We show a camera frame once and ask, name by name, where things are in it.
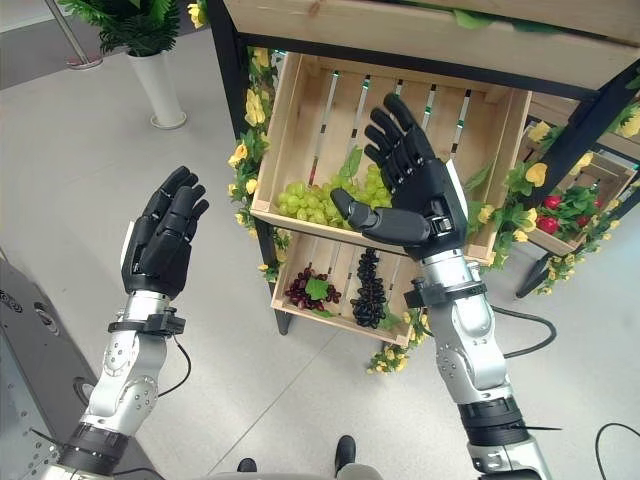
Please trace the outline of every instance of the black shoe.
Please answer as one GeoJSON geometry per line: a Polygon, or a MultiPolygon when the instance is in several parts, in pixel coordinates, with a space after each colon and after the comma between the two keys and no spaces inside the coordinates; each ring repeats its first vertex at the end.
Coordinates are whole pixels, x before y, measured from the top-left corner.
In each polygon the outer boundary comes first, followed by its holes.
{"type": "Polygon", "coordinates": [[[350,435],[343,435],[336,448],[336,477],[338,472],[348,463],[356,461],[356,441],[350,435]]]}
{"type": "Polygon", "coordinates": [[[243,458],[238,464],[238,471],[243,473],[257,472],[258,467],[253,458],[243,458]]]}

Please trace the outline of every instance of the white flower pot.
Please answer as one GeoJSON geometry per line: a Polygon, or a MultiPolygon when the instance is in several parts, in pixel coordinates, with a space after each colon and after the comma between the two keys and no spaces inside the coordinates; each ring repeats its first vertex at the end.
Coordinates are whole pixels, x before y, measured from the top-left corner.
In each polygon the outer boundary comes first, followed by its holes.
{"type": "Polygon", "coordinates": [[[127,55],[144,91],[153,107],[151,124],[163,129],[178,128],[187,121],[176,96],[176,90],[169,74],[167,53],[161,52],[150,57],[127,55]]]}

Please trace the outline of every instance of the green grapes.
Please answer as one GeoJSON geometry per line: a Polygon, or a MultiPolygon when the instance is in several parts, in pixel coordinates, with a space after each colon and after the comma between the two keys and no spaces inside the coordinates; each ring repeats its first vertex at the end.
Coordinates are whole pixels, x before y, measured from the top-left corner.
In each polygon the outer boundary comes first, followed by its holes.
{"type": "Polygon", "coordinates": [[[331,191],[343,188],[359,202],[371,208],[391,207],[391,195],[384,188],[380,169],[369,165],[362,185],[356,179],[332,175],[328,183],[307,186],[304,182],[293,182],[277,197],[278,212],[303,222],[329,225],[335,228],[351,230],[331,200],[331,191]]]}

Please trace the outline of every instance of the gray floor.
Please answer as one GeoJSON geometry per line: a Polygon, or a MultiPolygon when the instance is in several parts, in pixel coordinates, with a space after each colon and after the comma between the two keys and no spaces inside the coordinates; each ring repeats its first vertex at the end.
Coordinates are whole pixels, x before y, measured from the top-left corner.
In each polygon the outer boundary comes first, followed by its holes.
{"type": "MultiPolygon", "coordinates": [[[[208,31],[181,37],[171,58],[189,113],[176,131],[155,130],[149,106],[123,55],[92,71],[60,71],[0,92],[0,245],[42,285],[96,370],[106,325],[124,301],[118,270],[127,221],[178,164],[208,187],[185,292],[176,306],[188,319],[182,342],[191,379],[163,398],[138,438],[167,478],[229,471],[253,456],[263,471],[331,472],[337,438],[359,443],[359,458],[388,479],[476,478],[465,435],[434,365],[433,345],[402,374],[364,373],[379,345],[362,336],[298,320],[276,329],[256,270],[257,243],[235,224],[226,185],[234,141],[208,31]]],[[[629,214],[603,252],[579,265],[551,297],[515,301],[513,291],[535,249],[514,252],[504,272],[487,276],[498,305],[553,319],[558,340],[509,361],[517,398],[540,432],[556,478],[596,480],[598,427],[640,427],[640,209],[629,214]]],[[[544,331],[498,318],[507,350],[544,331]]],[[[162,385],[184,373],[170,347],[162,385]]],[[[638,478],[640,440],[625,431],[603,438],[609,478],[638,478]]]]}

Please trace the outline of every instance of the robotic arm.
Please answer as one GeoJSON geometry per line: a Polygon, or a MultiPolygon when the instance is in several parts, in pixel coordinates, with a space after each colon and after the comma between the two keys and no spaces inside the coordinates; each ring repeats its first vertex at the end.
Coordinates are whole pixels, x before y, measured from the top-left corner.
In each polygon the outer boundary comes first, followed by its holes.
{"type": "Polygon", "coordinates": [[[205,188],[197,183],[186,167],[175,170],[130,229],[121,265],[129,298],[109,325],[111,339],[89,406],[47,480],[73,471],[110,475],[153,409],[166,338],[182,333],[185,324],[170,302],[185,286],[190,242],[209,207],[199,200],[205,188]]]}
{"type": "Polygon", "coordinates": [[[467,208],[453,162],[442,163],[408,108],[394,94],[379,108],[366,136],[377,145],[365,153],[380,167],[393,208],[355,201],[336,189],[331,197],[354,230],[404,247],[423,276],[405,294],[410,308],[429,307],[436,363],[458,405],[473,466],[481,478],[550,480],[537,442],[527,431],[513,396],[505,359],[495,341],[495,319],[477,264],[462,254],[467,208]]]}

